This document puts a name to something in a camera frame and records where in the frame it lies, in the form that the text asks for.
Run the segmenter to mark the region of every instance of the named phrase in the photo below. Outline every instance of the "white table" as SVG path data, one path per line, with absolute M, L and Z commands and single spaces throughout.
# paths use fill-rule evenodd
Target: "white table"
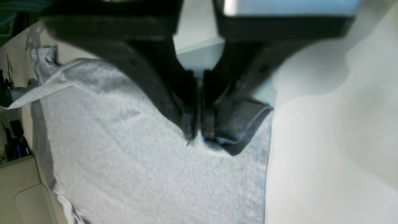
M 268 224 L 398 223 L 395 2 L 365 1 L 345 39 L 297 53 L 263 91 L 276 103 L 267 174 Z M 175 38 L 177 52 L 220 43 L 208 3 L 186 2 Z M 187 11 L 202 23 L 191 23 Z M 26 86 L 33 77 L 29 47 L 54 44 L 61 63 L 94 57 L 51 39 L 39 23 L 0 49 L 0 63 L 6 65 L 8 53 L 16 85 Z M 26 108 L 21 117 L 31 145 Z

